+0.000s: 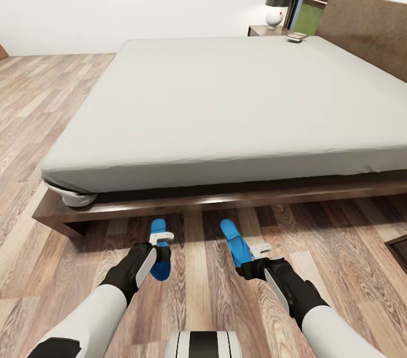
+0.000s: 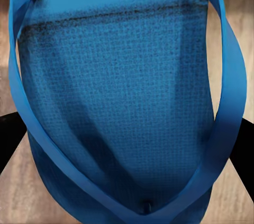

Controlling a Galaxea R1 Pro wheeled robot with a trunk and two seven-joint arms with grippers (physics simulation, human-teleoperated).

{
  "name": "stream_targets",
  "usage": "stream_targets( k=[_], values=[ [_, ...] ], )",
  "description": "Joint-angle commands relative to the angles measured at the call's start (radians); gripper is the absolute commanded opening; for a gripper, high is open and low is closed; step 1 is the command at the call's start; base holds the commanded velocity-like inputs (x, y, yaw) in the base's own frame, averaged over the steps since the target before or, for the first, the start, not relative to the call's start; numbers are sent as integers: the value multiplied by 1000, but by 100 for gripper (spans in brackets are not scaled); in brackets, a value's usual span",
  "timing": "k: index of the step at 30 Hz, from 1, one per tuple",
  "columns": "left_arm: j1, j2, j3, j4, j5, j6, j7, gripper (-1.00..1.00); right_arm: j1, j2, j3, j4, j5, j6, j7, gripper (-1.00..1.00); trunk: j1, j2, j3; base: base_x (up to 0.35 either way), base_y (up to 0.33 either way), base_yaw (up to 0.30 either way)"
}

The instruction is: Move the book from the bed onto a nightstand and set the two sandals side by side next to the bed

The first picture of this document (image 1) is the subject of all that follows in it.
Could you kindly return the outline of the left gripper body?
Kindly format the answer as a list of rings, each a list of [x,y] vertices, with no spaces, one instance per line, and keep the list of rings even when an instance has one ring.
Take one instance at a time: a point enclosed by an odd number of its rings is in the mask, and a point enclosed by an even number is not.
[[[154,245],[153,245],[154,246]],[[170,255],[171,251],[169,246],[164,246],[164,247],[159,247],[159,246],[154,246],[157,249],[157,260],[154,264],[157,263],[162,263],[164,261],[169,261],[170,260]]]

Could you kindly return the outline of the hardback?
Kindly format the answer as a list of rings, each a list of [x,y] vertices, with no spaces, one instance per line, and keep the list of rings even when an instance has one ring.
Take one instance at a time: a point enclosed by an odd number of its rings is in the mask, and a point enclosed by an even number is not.
[[[288,36],[286,36],[286,39],[294,40],[294,41],[301,41],[301,40],[303,40],[305,38],[308,38],[308,34],[297,33],[297,32],[294,32],[294,33],[289,34]]]

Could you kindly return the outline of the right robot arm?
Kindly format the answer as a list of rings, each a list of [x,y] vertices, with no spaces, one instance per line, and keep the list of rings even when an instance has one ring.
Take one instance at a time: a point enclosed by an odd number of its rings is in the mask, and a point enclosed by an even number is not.
[[[291,318],[295,318],[316,358],[387,358],[359,335],[304,281],[284,257],[262,258],[271,251],[267,242],[251,246],[252,261],[236,267],[246,280],[263,279],[271,286]]]

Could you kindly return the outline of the sandal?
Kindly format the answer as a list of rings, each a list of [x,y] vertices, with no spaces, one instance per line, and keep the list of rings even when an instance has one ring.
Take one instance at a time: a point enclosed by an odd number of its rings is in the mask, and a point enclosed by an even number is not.
[[[151,233],[166,232],[166,220],[164,218],[157,218],[151,223]],[[167,241],[158,242],[159,247],[167,246]],[[151,274],[159,281],[166,280],[171,273],[171,261],[164,261],[155,264],[151,270]]]
[[[250,254],[250,248],[238,232],[235,224],[230,219],[224,219],[220,222],[220,229],[229,244],[235,266],[241,267],[242,263],[252,261],[253,256]]]

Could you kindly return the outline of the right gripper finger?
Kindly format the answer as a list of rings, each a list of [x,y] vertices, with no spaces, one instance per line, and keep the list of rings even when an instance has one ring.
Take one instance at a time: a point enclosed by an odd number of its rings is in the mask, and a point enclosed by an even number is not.
[[[243,269],[242,269],[242,264],[241,264],[241,267],[236,267],[235,269],[236,269],[236,271],[237,271],[237,273],[239,274],[240,277],[244,276]]]

